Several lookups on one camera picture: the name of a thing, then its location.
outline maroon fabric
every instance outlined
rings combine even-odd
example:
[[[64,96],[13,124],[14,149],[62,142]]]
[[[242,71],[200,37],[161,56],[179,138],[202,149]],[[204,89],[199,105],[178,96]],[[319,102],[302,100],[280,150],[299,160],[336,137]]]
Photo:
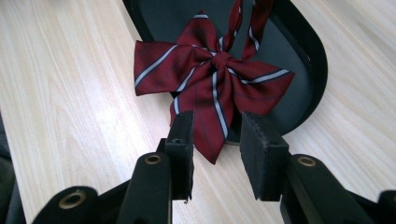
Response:
[[[235,1],[227,34],[218,38],[203,11],[186,26],[176,44],[136,42],[136,95],[176,91],[171,117],[194,111],[194,144],[215,163],[227,137],[233,109],[261,115],[270,112],[286,92],[294,74],[251,58],[262,40],[273,1],[254,2],[242,60],[227,51],[242,20],[243,1]]]

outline white stripe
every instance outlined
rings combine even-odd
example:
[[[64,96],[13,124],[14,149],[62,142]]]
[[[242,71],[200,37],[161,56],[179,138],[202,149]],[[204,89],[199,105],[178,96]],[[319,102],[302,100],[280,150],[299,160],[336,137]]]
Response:
[[[248,36],[250,36],[250,39],[253,40],[253,42],[254,42],[254,48],[255,48],[256,50],[259,50],[260,43],[259,43],[259,41],[256,39],[256,37],[253,36],[253,31],[252,31],[252,29],[251,29],[251,26],[250,26],[250,28],[248,29]]]
[[[235,71],[234,71],[233,69],[231,69],[231,68],[227,68],[227,69],[228,69],[228,71],[229,71],[230,73],[236,75],[236,73],[235,73]]]
[[[227,125],[225,123],[225,119],[224,116],[221,113],[221,108],[220,108],[220,104],[218,101],[218,91],[216,89],[217,86],[217,82],[218,82],[218,72],[215,72],[212,75],[212,94],[213,94],[213,100],[215,102],[215,108],[216,108],[216,112],[219,116],[219,120],[220,120],[220,124],[221,124],[221,129],[223,131],[224,134],[224,138],[227,137],[228,135],[228,130],[227,130]]]
[[[264,81],[267,81],[267,80],[270,80],[270,79],[273,79],[273,78],[276,78],[276,77],[283,76],[283,75],[285,75],[288,72],[289,72],[288,70],[282,69],[282,70],[280,70],[278,72],[275,72],[275,73],[273,73],[271,75],[264,76],[264,77],[258,77],[258,78],[255,78],[253,80],[241,79],[241,82],[244,83],[244,84],[260,83],[260,82],[264,82]]]
[[[198,14],[194,16],[195,19],[209,19],[205,14]]]
[[[174,100],[174,109],[175,109],[175,113],[176,113],[176,114],[179,114],[179,113],[180,113],[180,110],[179,110],[179,108],[178,108],[178,96],[175,97],[175,100]]]
[[[183,91],[184,88],[186,88],[187,82],[189,81],[190,77],[192,76],[192,73],[194,73],[194,70],[195,70],[196,67],[197,66],[194,66],[191,69],[189,75],[184,79],[183,83],[181,83],[181,85],[177,88],[177,91]]]
[[[223,49],[222,49],[222,39],[223,39],[222,37],[219,39],[220,50],[223,50]]]
[[[199,46],[197,46],[197,45],[192,45],[193,47],[195,47],[195,48],[198,48],[198,49],[205,49],[205,50],[209,50],[209,48],[204,48],[204,47],[199,47]]]
[[[171,53],[171,51],[177,47],[177,45],[174,45],[172,48],[170,48],[168,51],[165,52],[165,54],[159,59],[157,60],[157,62],[155,62],[154,64],[150,65],[146,70],[144,70],[142,73],[140,73],[140,75],[137,77],[136,81],[134,82],[134,86],[136,87],[137,85],[140,84],[140,82],[142,81],[142,79],[151,72],[151,70],[153,70],[158,64],[160,64],[161,62],[163,62],[163,60],[165,60],[165,58]]]

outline wooden table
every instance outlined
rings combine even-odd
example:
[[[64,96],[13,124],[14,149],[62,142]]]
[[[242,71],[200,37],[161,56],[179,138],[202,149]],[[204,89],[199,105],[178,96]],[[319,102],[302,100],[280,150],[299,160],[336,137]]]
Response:
[[[293,0],[329,62],[318,109],[287,134],[370,200],[396,189],[396,4]],[[30,222],[57,192],[129,179],[169,131],[169,94],[134,94],[134,25],[117,1],[0,1],[0,106]],[[194,154],[193,199],[175,223],[279,223],[256,202],[237,147],[213,166]]]

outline black plastic tray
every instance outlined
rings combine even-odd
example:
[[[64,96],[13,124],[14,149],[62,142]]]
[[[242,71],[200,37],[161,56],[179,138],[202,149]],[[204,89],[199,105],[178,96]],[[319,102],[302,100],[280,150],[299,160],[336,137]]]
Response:
[[[216,0],[123,0],[143,41],[176,42],[189,20],[203,9],[219,30],[228,28],[233,1]],[[251,1],[244,3],[244,20],[233,48],[240,58],[248,34]],[[275,0],[270,20],[264,29],[259,51],[253,58],[296,73],[286,94],[266,116],[280,134],[302,124],[317,107],[327,81],[327,60],[324,48],[313,28],[289,0]],[[238,143],[241,116],[234,116],[227,138]]]

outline red bow tie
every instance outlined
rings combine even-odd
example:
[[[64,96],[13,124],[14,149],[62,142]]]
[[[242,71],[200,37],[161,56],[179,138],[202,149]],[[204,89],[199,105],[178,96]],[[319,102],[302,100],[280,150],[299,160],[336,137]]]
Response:
[[[212,163],[224,145],[234,107],[265,115],[294,77],[288,70],[248,61],[260,45],[273,1],[254,2],[242,59],[227,53],[241,25],[242,2],[233,4],[224,37],[217,37],[212,22],[200,11],[176,44],[137,41],[135,46],[136,95],[179,92],[170,108],[172,120],[182,111],[194,111],[194,144]]]

